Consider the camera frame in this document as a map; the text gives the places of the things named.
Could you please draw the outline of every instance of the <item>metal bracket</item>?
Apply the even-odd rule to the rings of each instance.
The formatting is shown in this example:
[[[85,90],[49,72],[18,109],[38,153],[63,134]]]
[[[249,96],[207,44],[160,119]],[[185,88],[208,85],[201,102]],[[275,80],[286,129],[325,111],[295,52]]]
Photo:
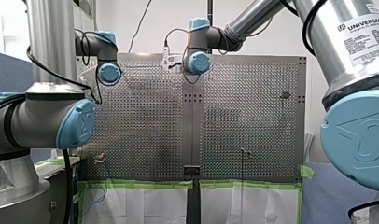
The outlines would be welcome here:
[[[200,173],[200,166],[184,166],[184,175],[199,175]]]

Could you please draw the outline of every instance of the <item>pegboard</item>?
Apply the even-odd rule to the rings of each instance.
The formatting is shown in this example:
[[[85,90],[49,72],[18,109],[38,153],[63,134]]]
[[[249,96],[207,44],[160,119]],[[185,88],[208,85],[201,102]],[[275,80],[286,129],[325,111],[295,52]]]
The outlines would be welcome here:
[[[86,145],[84,178],[181,180],[181,74],[164,72],[161,56],[123,55],[119,66],[124,72],[119,84],[100,86],[103,103],[96,106],[94,134]],[[105,166],[94,161],[102,153]]]
[[[213,55],[196,85],[162,70],[161,55],[119,61],[122,80],[101,86],[86,179],[182,180],[199,165],[203,179],[299,181],[305,58]],[[94,162],[102,153],[106,166]]]
[[[202,178],[299,181],[305,58],[214,59],[204,76]]]

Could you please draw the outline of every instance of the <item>universal robots logo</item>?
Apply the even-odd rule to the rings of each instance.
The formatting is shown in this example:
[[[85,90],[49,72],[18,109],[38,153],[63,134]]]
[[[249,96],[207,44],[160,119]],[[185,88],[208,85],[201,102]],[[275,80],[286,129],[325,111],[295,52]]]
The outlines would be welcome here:
[[[341,32],[341,31],[344,31],[346,29],[346,25],[343,23],[341,24],[340,26],[338,26],[338,31]]]

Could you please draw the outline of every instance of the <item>blue surface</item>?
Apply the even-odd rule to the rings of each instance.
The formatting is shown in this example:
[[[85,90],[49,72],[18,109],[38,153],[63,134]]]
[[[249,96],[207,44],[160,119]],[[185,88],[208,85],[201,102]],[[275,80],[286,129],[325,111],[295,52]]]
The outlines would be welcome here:
[[[350,224],[347,211],[374,201],[377,191],[341,174],[332,164],[307,163],[315,171],[304,179],[302,224]]]
[[[114,83],[119,79],[119,67],[113,63],[105,63],[99,68],[99,78],[106,83]]]
[[[78,101],[67,113],[56,136],[59,149],[81,147],[91,138],[96,113],[89,100]]]
[[[210,27],[210,21],[206,18],[194,18],[189,22],[189,31],[197,31]]]
[[[117,44],[115,34],[112,32],[109,32],[109,31],[97,31],[96,32],[96,38],[103,40],[107,43],[108,43],[108,41],[106,41],[106,39],[108,39],[111,42],[113,42],[114,44]]]
[[[321,142],[344,175],[379,190],[379,91],[358,92],[336,103],[321,127]]]
[[[188,58],[189,72],[194,75],[200,75],[207,72],[210,68],[209,56],[201,51],[191,54]]]

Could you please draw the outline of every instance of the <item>light blue joint cap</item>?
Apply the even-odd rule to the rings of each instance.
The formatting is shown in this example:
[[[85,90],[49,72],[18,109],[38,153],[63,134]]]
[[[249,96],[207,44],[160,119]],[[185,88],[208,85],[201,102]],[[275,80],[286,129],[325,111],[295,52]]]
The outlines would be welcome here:
[[[18,92],[0,92],[0,100],[16,94],[18,94]]]
[[[379,191],[379,91],[362,91],[338,101],[327,113],[320,137],[338,170]]]
[[[106,83],[114,83],[119,79],[119,67],[113,63],[105,63],[99,68],[99,78]]]
[[[108,43],[105,39],[111,40],[114,44],[117,44],[115,34],[110,31],[96,31],[96,38]]]
[[[210,21],[206,18],[194,18],[189,22],[189,31],[197,31],[203,28],[210,27]]]
[[[91,101],[78,101],[66,114],[56,136],[58,149],[82,147],[91,138],[95,108]]]
[[[210,68],[209,56],[201,51],[191,54],[188,60],[188,68],[193,75],[207,72]]]

